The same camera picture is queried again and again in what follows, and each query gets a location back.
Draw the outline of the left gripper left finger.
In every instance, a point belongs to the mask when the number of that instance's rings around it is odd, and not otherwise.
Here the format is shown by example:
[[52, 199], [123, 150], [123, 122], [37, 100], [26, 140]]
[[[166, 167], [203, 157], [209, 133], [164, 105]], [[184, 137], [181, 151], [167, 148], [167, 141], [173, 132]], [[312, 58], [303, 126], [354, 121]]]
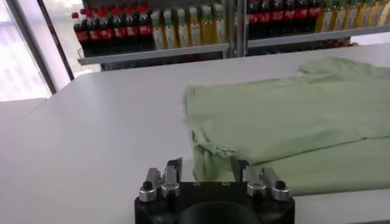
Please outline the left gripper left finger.
[[149, 168], [138, 191], [138, 199], [150, 203], [160, 195], [167, 200], [175, 200], [180, 195], [182, 163], [182, 158], [169, 160], [163, 173], [157, 168]]

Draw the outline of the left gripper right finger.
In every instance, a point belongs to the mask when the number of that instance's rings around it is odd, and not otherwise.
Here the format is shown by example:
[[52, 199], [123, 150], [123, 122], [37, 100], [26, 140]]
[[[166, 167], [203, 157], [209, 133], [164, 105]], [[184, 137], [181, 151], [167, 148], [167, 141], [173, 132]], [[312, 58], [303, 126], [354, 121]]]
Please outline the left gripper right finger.
[[271, 197], [275, 201], [288, 201], [291, 198], [291, 189], [271, 167], [257, 170], [246, 160], [234, 159], [233, 175], [235, 181], [246, 183], [247, 194], [252, 198]]

